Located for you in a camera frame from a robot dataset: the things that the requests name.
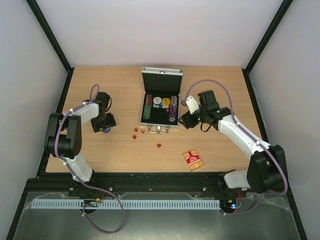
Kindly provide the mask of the purple round button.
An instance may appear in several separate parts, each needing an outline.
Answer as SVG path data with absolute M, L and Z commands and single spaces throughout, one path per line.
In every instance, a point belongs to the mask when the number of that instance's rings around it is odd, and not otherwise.
M 103 130 L 104 133 L 109 133 L 111 131 L 111 128 L 106 128 L 105 130 Z

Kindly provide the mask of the white dealer button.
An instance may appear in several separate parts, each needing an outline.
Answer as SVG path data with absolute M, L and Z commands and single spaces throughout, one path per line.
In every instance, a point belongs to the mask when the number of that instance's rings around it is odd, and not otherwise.
M 155 105 L 161 105 L 162 104 L 162 98 L 157 96 L 153 98 L 153 104 Z

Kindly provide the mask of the aluminium poker case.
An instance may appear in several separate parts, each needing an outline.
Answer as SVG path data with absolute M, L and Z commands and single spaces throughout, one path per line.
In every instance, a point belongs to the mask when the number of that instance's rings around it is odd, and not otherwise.
M 178 127 L 182 69 L 143 67 L 144 98 L 140 124 L 151 134 L 166 135 Z

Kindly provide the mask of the orange round button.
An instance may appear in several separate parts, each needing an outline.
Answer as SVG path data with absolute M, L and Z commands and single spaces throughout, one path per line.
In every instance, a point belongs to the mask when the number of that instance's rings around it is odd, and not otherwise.
M 163 98 L 162 99 L 162 107 L 163 108 L 168 108 L 171 104 L 171 100 L 169 98 Z

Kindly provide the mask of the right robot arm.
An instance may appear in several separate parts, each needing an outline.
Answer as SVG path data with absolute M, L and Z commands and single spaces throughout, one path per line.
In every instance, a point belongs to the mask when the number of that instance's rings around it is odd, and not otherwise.
M 285 152 L 279 145 L 270 145 L 246 128 L 233 111 L 220 107 L 212 90 L 188 96 L 182 104 L 188 107 L 178 121 L 186 128 L 208 124 L 227 136 L 249 160 L 246 170 L 232 170 L 218 183 L 218 191 L 229 196 L 237 188 L 251 189 L 262 194 L 282 184 L 288 188 Z

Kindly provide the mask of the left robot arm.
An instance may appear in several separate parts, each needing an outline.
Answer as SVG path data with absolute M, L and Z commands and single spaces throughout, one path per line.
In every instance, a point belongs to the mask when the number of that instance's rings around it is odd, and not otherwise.
M 60 159 L 77 182 L 89 182 L 94 172 L 81 153 L 82 126 L 90 122 L 94 133 L 109 133 L 116 126 L 115 118 L 109 112 L 111 104 L 112 98 L 99 91 L 80 106 L 49 116 L 44 149 Z

